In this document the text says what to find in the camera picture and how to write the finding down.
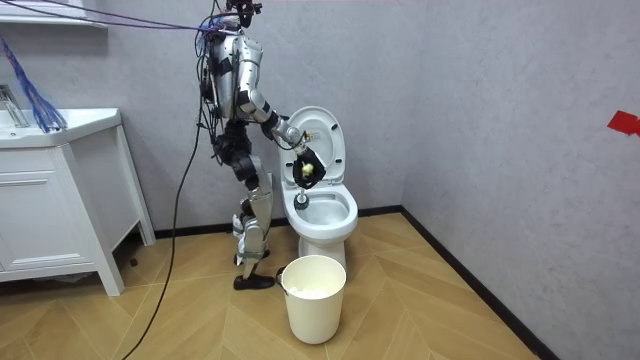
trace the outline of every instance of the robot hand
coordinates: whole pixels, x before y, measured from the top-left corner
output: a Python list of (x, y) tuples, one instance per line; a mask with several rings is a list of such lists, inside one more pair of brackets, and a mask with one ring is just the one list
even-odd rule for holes
[(293, 179), (304, 189), (311, 189), (326, 173), (324, 164), (311, 148), (306, 148), (293, 163)]

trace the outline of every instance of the herringbone floor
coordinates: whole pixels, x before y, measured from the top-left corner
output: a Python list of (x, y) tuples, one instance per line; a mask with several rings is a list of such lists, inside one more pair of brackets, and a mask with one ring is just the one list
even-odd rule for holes
[[(295, 258), (289, 227), (273, 228), (270, 243), (262, 274)], [(341, 325), (324, 345), (291, 334), (280, 288), (232, 290), (234, 247), (228, 234), (178, 240), (165, 300), (132, 359), (535, 358), (400, 214), (361, 218), (347, 240)], [(0, 284), (0, 359), (120, 359), (152, 314), (168, 252), (167, 240), (123, 244), (120, 297), (107, 297), (93, 276), (73, 286)]]

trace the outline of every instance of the robot leg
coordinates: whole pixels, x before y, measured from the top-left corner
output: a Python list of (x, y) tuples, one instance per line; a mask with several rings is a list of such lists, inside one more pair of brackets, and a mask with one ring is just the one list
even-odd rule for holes
[(245, 181), (249, 197), (242, 202), (242, 215), (234, 216), (234, 234), (238, 237), (236, 256), (238, 264), (244, 261), (243, 275), (234, 281), (236, 290), (265, 289), (275, 284), (273, 277), (255, 274), (258, 262), (268, 249), (267, 235), (273, 208), (271, 181), (260, 158), (248, 155), (248, 159), (254, 171), (254, 175)]

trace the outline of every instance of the red object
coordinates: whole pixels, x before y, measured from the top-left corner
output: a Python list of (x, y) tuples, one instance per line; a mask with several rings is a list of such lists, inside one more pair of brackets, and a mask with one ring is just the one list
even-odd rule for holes
[(637, 116), (624, 111), (618, 110), (607, 126), (627, 135), (637, 134), (640, 136), (640, 120)]

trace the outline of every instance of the sink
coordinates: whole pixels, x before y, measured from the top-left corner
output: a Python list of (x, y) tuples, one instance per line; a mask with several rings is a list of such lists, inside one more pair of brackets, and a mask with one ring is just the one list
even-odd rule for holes
[(45, 134), (40, 130), (31, 110), (23, 111), (31, 127), (16, 128), (6, 110), (0, 111), (0, 149), (50, 147), (66, 144), (75, 139), (122, 123), (118, 109), (59, 109), (68, 124), (65, 131)]

